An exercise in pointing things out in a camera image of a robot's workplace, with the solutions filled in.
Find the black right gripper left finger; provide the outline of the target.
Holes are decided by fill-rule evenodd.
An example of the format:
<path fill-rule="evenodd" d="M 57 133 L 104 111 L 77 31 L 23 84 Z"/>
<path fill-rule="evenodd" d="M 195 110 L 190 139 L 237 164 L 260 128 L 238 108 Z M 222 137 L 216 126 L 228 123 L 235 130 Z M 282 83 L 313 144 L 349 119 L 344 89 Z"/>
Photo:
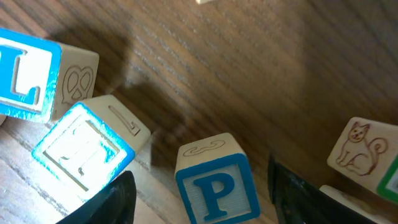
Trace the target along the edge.
<path fill-rule="evenodd" d="M 136 197 L 133 173 L 125 171 L 57 224 L 133 223 Z"/>

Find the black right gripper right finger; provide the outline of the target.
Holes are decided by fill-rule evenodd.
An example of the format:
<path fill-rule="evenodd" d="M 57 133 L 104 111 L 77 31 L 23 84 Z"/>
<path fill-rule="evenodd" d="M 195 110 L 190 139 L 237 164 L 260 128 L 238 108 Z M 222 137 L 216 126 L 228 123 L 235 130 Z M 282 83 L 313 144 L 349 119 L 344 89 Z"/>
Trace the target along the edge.
<path fill-rule="evenodd" d="M 279 223 L 372 224 L 269 158 L 268 190 Z"/>

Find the blue P block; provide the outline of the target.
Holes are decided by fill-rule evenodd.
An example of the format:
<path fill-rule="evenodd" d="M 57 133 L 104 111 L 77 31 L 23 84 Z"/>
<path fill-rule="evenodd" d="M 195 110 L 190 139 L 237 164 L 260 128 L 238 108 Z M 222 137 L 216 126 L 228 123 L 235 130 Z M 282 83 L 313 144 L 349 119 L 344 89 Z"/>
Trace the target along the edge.
<path fill-rule="evenodd" d="M 240 223 L 261 213 L 248 157 L 230 133 L 182 145 L 175 180 L 193 224 Z"/>

